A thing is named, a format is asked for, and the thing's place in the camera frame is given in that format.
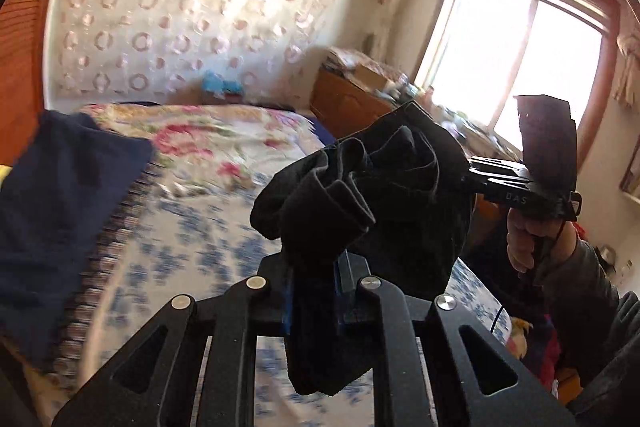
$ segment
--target window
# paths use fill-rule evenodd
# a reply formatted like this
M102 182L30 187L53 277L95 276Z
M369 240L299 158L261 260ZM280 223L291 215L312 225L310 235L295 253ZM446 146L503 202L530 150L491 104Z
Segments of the window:
M602 112L588 107L604 111L596 99L606 91L606 104L613 69L604 66L615 64L618 17L613 0L443 0L415 84L433 86L435 103L465 113L519 150L513 96L562 98L578 129L593 131L590 142ZM585 115L591 121L581 128ZM585 155L578 153L578 163Z

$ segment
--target wooden window frame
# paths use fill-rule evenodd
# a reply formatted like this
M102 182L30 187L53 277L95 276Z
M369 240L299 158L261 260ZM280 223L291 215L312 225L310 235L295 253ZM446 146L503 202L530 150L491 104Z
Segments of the wooden window frame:
M587 0L593 5L597 6L602 12L605 14L606 18L608 18L608 23L606 27L606 31L602 31L599 28L596 28L598 31L602 33L602 41L600 44L600 55L598 58L598 66L596 68L596 73L593 79L593 85L591 86L591 92L589 95L589 100L587 106L585 108L584 114L582 115L582 119L580 120L580 125L578 126L578 151L577 151L577 160L578 160L578 171L582 167L585 162L587 155L593 145L596 134L598 132L598 128L600 127L600 123L602 122L602 117L604 116L604 111L607 107L607 102L609 100L609 94L611 91L611 86L613 83L614 73L616 69L616 59L618 57L618 47L616 44L616 37L620 32L620 4L617 0ZM500 114L500 111L504 108L504 104L506 103L509 93L513 87L513 83L515 82L516 76L520 69L520 65L522 63L522 59L524 57L524 52L526 50L529 36L531 32L531 27L533 24L533 19L535 17L536 9L540 0L532 0L529 9L529 25L527 27L526 35L523 38L520 49L517 53L516 59L514 60L513 67L510 71L510 76L508 78L508 87L505 90L505 95L503 99L500 100L500 104L494 113L494 117L489 124L489 127L495 126L496 114ZM412 75L412 79L416 80L420 70L424 73L425 77L427 72L432 67L432 63L436 60L438 56L437 48L440 43L444 40L444 32L446 31L447 26L449 25L449 19L452 12L452 3L450 0L438 0L436 5L438 16L434 17L433 22L431 23L430 28L428 28L427 36L424 42L424 45L421 49L420 61L416 64L415 70ZM424 59L426 58L427 53L431 55L431 63L424 64Z

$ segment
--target wooden wardrobe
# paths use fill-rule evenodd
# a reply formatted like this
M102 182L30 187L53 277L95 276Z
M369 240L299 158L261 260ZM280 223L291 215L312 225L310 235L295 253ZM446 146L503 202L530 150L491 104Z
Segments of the wooden wardrobe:
M5 0L0 7L0 164L12 165L44 109L42 43L49 0Z

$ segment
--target navy blue cloth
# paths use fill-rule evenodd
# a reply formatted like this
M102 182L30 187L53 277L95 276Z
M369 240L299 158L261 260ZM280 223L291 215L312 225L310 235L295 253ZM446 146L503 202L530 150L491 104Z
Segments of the navy blue cloth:
M153 146L46 111L0 189L0 328L36 367L97 235L151 159Z
M307 118L309 122L314 125L314 133L318 136L318 139L325 147L335 142L334 135L332 135L324 125L320 123L318 118Z

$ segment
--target window frame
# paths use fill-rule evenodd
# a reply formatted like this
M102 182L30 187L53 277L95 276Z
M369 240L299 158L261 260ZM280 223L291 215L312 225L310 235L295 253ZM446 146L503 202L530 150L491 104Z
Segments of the window frame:
M438 4L436 5L437 12L436 16L433 18L433 21L428 28L427 36L425 38L424 45L421 49L420 60L416 64L415 70L412 74L413 82L416 81L418 76L422 76L424 74L426 85L430 80L432 80L434 71L434 65L436 65L439 55L442 54L443 44L446 42L446 30L449 26L449 19L454 7L456 0L438 0ZM618 56L618 48L616 44L616 38L618 33L620 32L620 4L617 0L584 0L591 5L597 7L603 14L604 18L607 20L606 28L598 28L597 26L590 23L588 20L583 19L582 17L576 16L574 13L571 13L569 10L563 9L557 5L552 6L557 7L558 9L563 9L565 12L570 15L576 16L579 20L583 21L586 24L591 25L597 31L602 33L602 40L600 43L600 55L598 57L598 66L596 68L596 73L593 79L593 85L591 86L591 92L589 95L589 99L587 102L587 106L585 108L584 114L582 115L582 119L580 120L580 125L577 129L577 160L578 160L578 171L582 167L584 161L587 158L591 145L595 140L596 134L598 132L598 128L600 127L600 123L602 122L602 117L604 115L604 111L607 107L607 102L609 100L609 93L611 91L611 86L613 83L615 68L616 68L616 59ZM520 70L520 66L522 64L522 59L524 58L524 54L529 42L529 37L531 33L531 29L533 26L533 21L535 18L535 13L540 2L545 2L545 0L532 0L529 8L529 24L526 30L526 34L521 42L520 48L514 60L513 66L510 70L510 75L508 78L508 84L505 88L504 95L494 112L494 117L488 125L488 128L493 129L495 124L497 123L497 118L500 117L501 112L504 110L504 105L506 104L510 92L513 89L513 84L516 80L517 74Z

